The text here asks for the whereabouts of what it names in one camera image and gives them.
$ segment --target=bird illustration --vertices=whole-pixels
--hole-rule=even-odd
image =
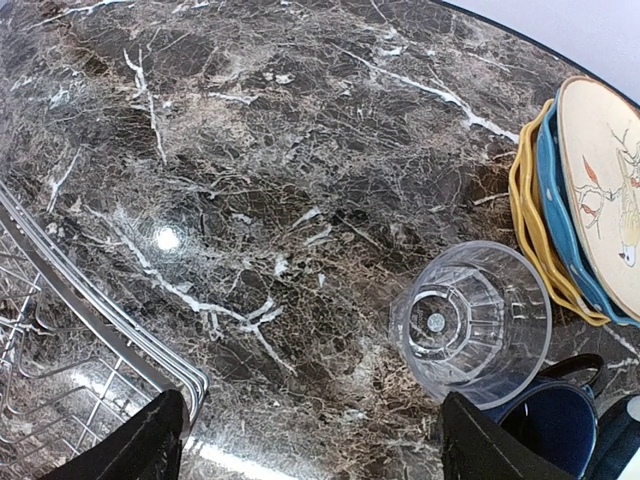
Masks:
[[[633,267],[636,263],[636,247],[640,242],[640,208],[638,199],[633,188],[631,176],[627,173],[627,167],[623,154],[620,150],[617,152],[618,165],[623,178],[621,188],[621,214],[620,214],[620,235],[622,238],[622,253],[620,258],[624,260],[628,266]]]

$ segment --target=plastic tumbler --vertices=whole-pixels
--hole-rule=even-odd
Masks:
[[[423,389],[480,409],[518,395],[542,366],[551,305],[535,269],[494,242],[457,245],[433,260],[391,307],[391,337]]]

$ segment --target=wire dish rack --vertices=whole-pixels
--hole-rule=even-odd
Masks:
[[[158,393],[185,435],[209,386],[98,290],[0,182],[0,479],[36,479],[90,449]]]

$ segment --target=ceramic plate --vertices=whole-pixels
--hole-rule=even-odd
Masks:
[[[509,200],[513,226],[520,249],[540,274],[551,299],[578,314],[589,324],[601,326],[609,322],[609,319],[587,307],[578,287],[570,279],[551,246],[542,219],[535,139],[544,115],[552,104],[553,100],[548,100],[538,117],[525,125],[520,132],[518,153],[509,172]]]
[[[556,107],[557,102],[544,117],[538,133],[536,152],[538,184],[547,231],[562,263],[591,306],[616,323],[637,325],[611,301],[598,284],[578,242],[573,220],[566,206],[567,195],[557,151]]]
[[[640,320],[640,117],[584,77],[566,80],[557,103],[559,150],[580,244],[602,288]]]

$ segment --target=dark marble surface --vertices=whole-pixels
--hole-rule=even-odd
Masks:
[[[90,5],[2,10],[2,175],[210,375],[182,477],[441,477],[388,305],[449,245],[515,246],[514,140],[575,72],[425,1]],[[600,403],[637,389],[637,330],[554,322]]]

